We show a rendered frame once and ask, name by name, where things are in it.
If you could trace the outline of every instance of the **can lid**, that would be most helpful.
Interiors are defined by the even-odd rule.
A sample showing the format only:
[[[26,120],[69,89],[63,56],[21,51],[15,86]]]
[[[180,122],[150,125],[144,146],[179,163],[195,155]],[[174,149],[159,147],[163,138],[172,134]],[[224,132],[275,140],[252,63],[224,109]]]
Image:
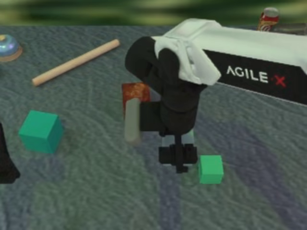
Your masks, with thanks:
[[[274,7],[267,7],[263,10],[263,14],[268,17],[278,17],[279,16],[279,11],[278,9]]]

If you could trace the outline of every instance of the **green block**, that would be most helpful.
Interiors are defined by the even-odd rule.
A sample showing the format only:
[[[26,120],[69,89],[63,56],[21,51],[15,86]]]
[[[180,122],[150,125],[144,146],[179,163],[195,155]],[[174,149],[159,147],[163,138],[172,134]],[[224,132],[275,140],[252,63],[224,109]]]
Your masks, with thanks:
[[[201,184],[220,184],[224,175],[222,157],[202,155],[199,159],[199,177]]]
[[[31,110],[18,134],[27,150],[54,153],[63,127],[58,115]]]

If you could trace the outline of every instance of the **large teal cube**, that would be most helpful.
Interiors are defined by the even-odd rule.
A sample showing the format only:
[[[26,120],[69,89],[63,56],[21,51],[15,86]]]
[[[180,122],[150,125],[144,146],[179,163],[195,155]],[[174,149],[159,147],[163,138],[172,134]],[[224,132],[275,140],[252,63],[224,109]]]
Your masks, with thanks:
[[[63,127],[58,115],[31,110],[19,136],[27,150],[54,153],[63,136]]]
[[[201,184],[220,184],[224,175],[222,157],[202,155],[199,159],[199,177]]]

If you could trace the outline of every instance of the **wooden rolling pin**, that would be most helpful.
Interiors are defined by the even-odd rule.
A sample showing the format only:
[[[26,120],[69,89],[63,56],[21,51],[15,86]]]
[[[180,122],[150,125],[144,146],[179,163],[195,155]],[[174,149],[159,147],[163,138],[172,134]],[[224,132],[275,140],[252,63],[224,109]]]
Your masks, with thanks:
[[[76,57],[62,65],[59,65],[35,78],[32,79],[32,83],[34,86],[39,86],[53,78],[56,78],[57,76],[73,69],[76,68],[85,62],[88,62],[120,45],[119,40],[115,39],[113,41],[110,41],[108,43],[105,43],[85,54],[82,54],[79,57]]]

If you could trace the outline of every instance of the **green curtain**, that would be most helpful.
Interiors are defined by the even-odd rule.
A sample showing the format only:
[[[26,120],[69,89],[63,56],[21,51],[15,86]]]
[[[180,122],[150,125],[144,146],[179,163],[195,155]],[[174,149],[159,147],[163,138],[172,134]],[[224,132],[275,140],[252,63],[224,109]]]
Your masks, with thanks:
[[[0,0],[0,23],[171,25],[186,18],[257,24],[265,7],[281,22],[307,22],[306,0]]]

